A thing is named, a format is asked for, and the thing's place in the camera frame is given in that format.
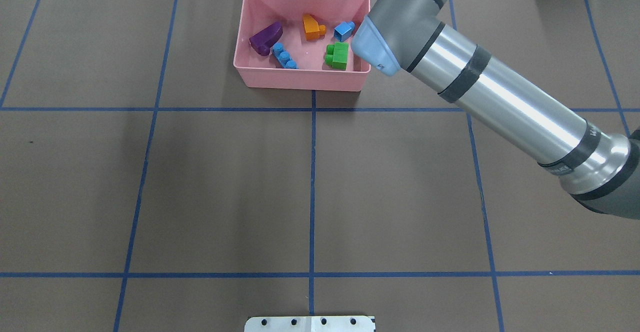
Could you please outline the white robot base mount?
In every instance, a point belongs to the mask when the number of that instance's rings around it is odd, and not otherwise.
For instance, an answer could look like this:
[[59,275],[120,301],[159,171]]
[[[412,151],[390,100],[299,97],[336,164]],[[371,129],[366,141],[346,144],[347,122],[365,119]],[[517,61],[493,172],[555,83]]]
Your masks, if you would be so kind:
[[247,319],[245,332],[375,332],[374,316],[254,316]]

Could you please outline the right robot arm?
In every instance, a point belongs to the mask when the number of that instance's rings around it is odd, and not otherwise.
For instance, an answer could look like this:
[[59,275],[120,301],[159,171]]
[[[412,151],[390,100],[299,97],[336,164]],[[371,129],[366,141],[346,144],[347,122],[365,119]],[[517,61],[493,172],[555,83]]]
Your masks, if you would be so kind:
[[606,134],[438,18],[446,0],[377,0],[352,41],[386,76],[405,71],[558,177],[586,209],[638,220],[639,132]]

